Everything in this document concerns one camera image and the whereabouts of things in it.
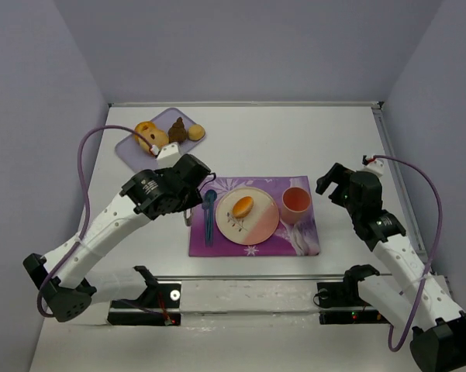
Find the tray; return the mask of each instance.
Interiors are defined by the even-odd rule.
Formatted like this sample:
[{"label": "tray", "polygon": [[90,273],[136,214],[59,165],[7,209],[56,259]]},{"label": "tray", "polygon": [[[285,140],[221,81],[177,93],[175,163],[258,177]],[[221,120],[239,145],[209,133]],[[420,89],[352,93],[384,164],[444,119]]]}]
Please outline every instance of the tray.
[{"label": "tray", "polygon": [[[158,129],[162,129],[167,133],[167,131],[172,127],[172,124],[175,123],[179,116],[183,118],[183,123],[185,124],[185,128],[187,130],[190,126],[196,124],[196,122],[187,117],[181,110],[178,110],[174,107],[168,108],[167,110],[161,112],[150,121],[153,122]],[[206,135],[199,141],[191,141],[189,139],[184,141],[181,145],[179,145],[181,154],[187,153],[193,147],[202,142],[205,137]],[[143,151],[140,145],[136,143],[133,135],[127,136],[121,142],[116,144],[116,154],[135,173],[138,173],[144,169],[155,170],[158,168],[157,158],[152,157]]]}]

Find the purple placemat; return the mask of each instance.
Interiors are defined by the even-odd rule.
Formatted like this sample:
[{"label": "purple placemat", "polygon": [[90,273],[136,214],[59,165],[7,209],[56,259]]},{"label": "purple placemat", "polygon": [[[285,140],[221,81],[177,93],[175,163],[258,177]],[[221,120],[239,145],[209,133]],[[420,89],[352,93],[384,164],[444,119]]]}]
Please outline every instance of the purple placemat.
[{"label": "purple placemat", "polygon": [[[158,129],[162,129],[167,133],[167,131],[172,127],[172,124],[176,122],[179,116],[183,118],[183,123],[185,124],[186,130],[188,130],[188,128],[193,124],[196,124],[196,122],[191,120],[183,112],[174,107],[168,108],[167,110],[161,112],[150,121],[153,122]],[[179,145],[181,154],[187,153],[204,139],[205,137],[196,142],[187,139],[181,145]],[[158,168],[157,159],[146,153],[135,141],[133,135],[127,136],[121,142],[116,144],[116,154],[122,159],[124,163],[129,165],[129,167],[135,173],[138,173],[143,169]]]},{"label": "purple placemat", "polygon": [[[306,176],[301,176],[217,177],[215,181],[203,188],[202,194],[204,195],[210,189],[217,191],[216,208],[219,200],[229,191],[246,186],[266,191],[276,201],[278,207],[281,205],[282,194],[287,188],[303,188],[310,193],[309,179]],[[205,221],[202,206],[196,206],[193,212],[189,242],[190,257],[316,256],[320,252],[316,222],[311,205],[300,222],[290,226],[280,221],[274,235],[256,246],[242,246],[231,242],[219,231],[216,224],[213,226],[213,246],[205,246]]]}]

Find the toy food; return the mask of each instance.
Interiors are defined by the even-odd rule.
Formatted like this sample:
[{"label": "toy food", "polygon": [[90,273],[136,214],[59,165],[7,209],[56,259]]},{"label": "toy food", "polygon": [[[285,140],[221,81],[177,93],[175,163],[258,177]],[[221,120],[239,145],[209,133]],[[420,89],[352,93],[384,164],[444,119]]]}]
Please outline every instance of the toy food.
[{"label": "toy food", "polygon": [[135,136],[136,141],[138,142],[140,147],[143,150],[145,150],[145,152],[149,153],[154,157],[158,154],[158,151],[162,147],[169,144],[169,138],[167,137],[167,134],[165,134],[163,130],[158,129],[152,122],[141,122],[136,126],[134,130],[137,133],[141,134],[145,138],[145,140],[147,140],[150,144],[157,147],[157,149],[154,148],[154,150],[152,151],[152,149],[148,148],[148,145],[144,141],[142,141],[141,138]]},{"label": "toy food", "polygon": [[235,219],[244,219],[253,207],[254,199],[251,196],[245,196],[236,202],[231,212]]},{"label": "toy food", "polygon": [[167,133],[169,134],[170,142],[183,143],[186,141],[188,134],[186,133],[183,118],[179,117]]},{"label": "toy food", "polygon": [[[152,122],[141,122],[140,124],[138,124],[136,126],[136,128],[134,129],[134,131],[136,133],[139,133],[141,134],[144,130],[147,130],[149,128],[157,128],[155,126],[155,124],[153,124]],[[137,141],[139,139],[139,137],[135,134],[134,135],[134,139]]]},{"label": "toy food", "polygon": [[205,135],[205,130],[199,124],[194,124],[188,129],[188,138],[191,141],[199,141]]}]

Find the blue spoon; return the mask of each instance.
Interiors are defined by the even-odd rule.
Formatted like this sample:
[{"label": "blue spoon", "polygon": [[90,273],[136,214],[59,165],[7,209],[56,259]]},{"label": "blue spoon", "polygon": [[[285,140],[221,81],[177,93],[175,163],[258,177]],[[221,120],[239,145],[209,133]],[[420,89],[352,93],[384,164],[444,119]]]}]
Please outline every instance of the blue spoon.
[{"label": "blue spoon", "polygon": [[209,246],[209,202],[204,200],[202,203],[203,222],[205,223],[205,246]]},{"label": "blue spoon", "polygon": [[208,190],[205,193],[205,201],[208,203],[209,207],[209,245],[212,245],[213,242],[213,233],[214,233],[214,202],[217,200],[217,193],[215,190]]}]

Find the white plate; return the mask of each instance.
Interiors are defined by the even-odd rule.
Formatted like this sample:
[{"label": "white plate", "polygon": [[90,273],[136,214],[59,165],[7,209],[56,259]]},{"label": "white plate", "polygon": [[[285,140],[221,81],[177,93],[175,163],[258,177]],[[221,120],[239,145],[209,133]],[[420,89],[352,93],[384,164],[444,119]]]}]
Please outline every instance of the white plate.
[{"label": "white plate", "polygon": [[[254,207],[244,219],[235,219],[233,206],[245,196],[254,199]],[[253,246],[269,239],[279,223],[279,209],[274,199],[260,188],[236,188],[220,199],[216,209],[219,231],[232,242]]]}]

